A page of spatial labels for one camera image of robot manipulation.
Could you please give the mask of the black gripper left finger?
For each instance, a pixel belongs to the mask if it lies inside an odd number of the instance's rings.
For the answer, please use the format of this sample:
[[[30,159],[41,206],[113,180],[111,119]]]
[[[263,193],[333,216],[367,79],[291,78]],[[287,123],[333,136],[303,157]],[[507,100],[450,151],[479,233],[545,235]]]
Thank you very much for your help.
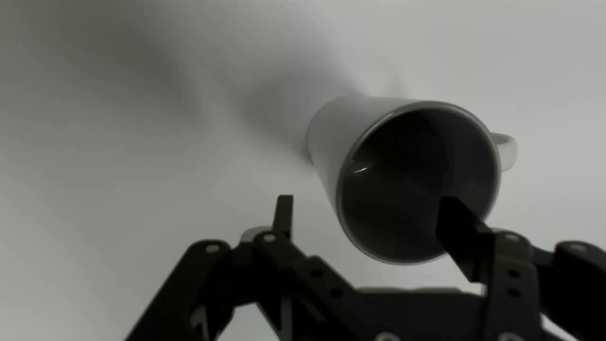
[[[242,305],[255,305],[278,341],[354,341],[329,311],[342,282],[291,242],[291,229],[293,197],[280,195],[272,223],[236,246],[193,242],[124,341],[217,341]]]

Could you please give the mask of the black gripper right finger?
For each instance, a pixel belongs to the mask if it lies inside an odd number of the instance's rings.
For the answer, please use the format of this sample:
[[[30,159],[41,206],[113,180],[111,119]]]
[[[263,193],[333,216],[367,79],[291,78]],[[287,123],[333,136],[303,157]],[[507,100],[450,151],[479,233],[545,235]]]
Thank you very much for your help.
[[[439,203],[435,237],[469,282],[484,286],[481,341],[560,341],[541,316],[577,341],[606,341],[606,252],[560,240],[551,252],[490,229],[456,197]]]

